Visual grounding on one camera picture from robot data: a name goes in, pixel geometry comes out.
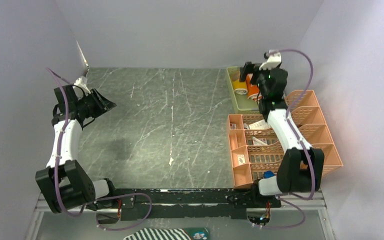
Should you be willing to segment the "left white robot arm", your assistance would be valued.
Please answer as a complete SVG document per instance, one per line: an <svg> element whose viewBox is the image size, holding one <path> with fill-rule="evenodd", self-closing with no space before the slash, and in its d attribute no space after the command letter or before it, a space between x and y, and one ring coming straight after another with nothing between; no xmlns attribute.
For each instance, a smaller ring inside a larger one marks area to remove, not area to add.
<svg viewBox="0 0 384 240"><path fill-rule="evenodd" d="M50 210L59 214L62 203L66 210L85 206L90 210L112 208L119 194L108 178L93 181L78 162L80 137L85 127L116 104L95 88L88 88L82 76L73 84L54 89L57 104L52 110L54 141L46 167L35 173L35 181Z"/></svg>

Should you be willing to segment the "brown yellow bear towel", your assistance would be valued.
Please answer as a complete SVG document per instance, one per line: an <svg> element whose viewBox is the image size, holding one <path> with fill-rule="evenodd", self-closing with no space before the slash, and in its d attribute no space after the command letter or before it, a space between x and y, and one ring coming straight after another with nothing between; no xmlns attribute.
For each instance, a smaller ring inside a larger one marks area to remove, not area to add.
<svg viewBox="0 0 384 240"><path fill-rule="evenodd" d="M246 96L248 93L247 84L245 81L240 81L240 76L239 70L230 76L233 92L240 96Z"/></svg>

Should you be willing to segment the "orange white towel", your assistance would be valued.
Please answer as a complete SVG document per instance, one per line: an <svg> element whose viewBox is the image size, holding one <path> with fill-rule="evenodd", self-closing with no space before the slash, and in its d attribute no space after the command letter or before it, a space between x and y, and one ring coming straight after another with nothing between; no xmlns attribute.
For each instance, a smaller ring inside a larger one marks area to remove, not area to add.
<svg viewBox="0 0 384 240"><path fill-rule="evenodd" d="M246 76L245 82L246 82L246 87L247 87L247 98L249 100L253 100L254 102L257 102L262 98L260 94L260 90L257 85L251 84L251 79L252 79L253 74L248 74Z"/></svg>

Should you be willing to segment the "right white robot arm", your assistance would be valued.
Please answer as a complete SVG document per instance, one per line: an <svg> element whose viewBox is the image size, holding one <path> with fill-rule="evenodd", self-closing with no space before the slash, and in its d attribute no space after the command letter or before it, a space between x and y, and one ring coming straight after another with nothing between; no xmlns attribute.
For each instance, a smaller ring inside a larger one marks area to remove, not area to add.
<svg viewBox="0 0 384 240"><path fill-rule="evenodd" d="M284 153L276 175L258 180L257 189L250 193L250 202L255 207L262 207L269 196L300 197L301 193L308 193L306 200L311 200L322 178L325 155L305 139L294 123L291 110L297 101L286 103L284 98L288 78L288 72L281 68L284 52L270 50L264 54L264 62L248 61L240 68L241 82L252 75L250 82L259 90L259 112L274 131Z"/></svg>

